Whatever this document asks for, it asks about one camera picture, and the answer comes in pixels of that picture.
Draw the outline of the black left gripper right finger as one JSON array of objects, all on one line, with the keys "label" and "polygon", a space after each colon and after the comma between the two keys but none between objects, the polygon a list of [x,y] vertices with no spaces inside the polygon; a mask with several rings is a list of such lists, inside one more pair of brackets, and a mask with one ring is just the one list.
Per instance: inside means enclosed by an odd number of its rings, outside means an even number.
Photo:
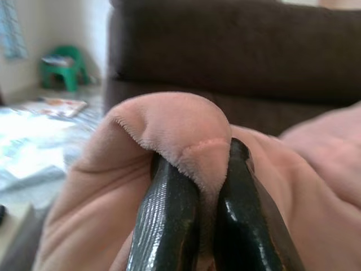
[{"label": "black left gripper right finger", "polygon": [[217,271],[306,271],[252,157],[233,138],[217,206]]}]

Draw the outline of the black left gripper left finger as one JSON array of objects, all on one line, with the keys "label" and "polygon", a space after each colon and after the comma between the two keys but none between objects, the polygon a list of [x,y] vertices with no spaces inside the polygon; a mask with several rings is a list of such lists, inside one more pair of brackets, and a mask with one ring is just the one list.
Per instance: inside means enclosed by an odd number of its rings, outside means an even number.
[{"label": "black left gripper left finger", "polygon": [[194,182],[159,154],[139,207],[126,271],[195,271],[200,199]]}]

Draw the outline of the pink velvet pillow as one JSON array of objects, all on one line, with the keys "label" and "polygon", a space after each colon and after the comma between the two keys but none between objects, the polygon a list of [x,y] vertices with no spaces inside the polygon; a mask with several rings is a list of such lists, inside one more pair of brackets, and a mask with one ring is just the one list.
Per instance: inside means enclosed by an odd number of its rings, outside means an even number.
[{"label": "pink velvet pillow", "polygon": [[125,271],[154,152],[200,189],[197,271],[213,271],[215,205],[233,138],[248,147],[306,271],[361,271],[361,102],[276,138],[177,92],[131,98],[107,113],[50,210],[33,271]]}]

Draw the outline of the light patterned floor mat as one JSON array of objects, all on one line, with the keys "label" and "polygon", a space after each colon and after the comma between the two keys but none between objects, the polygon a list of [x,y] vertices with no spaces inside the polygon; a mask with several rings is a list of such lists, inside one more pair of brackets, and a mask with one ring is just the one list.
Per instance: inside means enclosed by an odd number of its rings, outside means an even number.
[{"label": "light patterned floor mat", "polygon": [[94,109],[66,118],[0,108],[0,196],[63,179],[101,119]]}]

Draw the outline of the dark brown fabric sofa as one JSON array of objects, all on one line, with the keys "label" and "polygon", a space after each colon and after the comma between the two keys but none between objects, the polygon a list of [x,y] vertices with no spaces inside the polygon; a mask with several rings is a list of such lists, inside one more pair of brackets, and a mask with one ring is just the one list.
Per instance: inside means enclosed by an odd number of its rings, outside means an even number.
[{"label": "dark brown fabric sofa", "polygon": [[180,91],[279,135],[361,100],[361,9],[276,0],[109,0],[104,110]]}]

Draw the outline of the colourful picture book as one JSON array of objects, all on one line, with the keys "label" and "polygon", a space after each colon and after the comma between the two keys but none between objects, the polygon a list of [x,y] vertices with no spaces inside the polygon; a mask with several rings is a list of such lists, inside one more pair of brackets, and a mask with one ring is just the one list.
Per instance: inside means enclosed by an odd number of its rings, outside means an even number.
[{"label": "colourful picture book", "polygon": [[36,102],[36,108],[39,113],[67,118],[76,116],[87,106],[88,104],[82,100],[59,98],[43,98],[42,100]]}]

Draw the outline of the green plastic stool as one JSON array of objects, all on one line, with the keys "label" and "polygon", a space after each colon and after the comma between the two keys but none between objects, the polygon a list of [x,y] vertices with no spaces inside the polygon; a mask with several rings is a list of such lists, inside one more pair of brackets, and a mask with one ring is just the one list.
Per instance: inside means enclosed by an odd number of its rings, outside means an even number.
[{"label": "green plastic stool", "polygon": [[46,89],[51,87],[52,75],[61,76],[70,92],[77,91],[79,75],[84,84],[90,83],[82,52],[72,45],[57,46],[45,54],[40,60],[39,70],[41,84]]}]

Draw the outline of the light blue curtain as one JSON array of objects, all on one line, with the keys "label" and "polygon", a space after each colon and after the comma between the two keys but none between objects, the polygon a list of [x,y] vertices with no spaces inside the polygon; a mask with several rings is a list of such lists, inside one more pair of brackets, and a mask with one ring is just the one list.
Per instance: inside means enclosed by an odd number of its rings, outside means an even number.
[{"label": "light blue curtain", "polygon": [[0,44],[7,60],[27,57],[14,0],[0,0]]}]

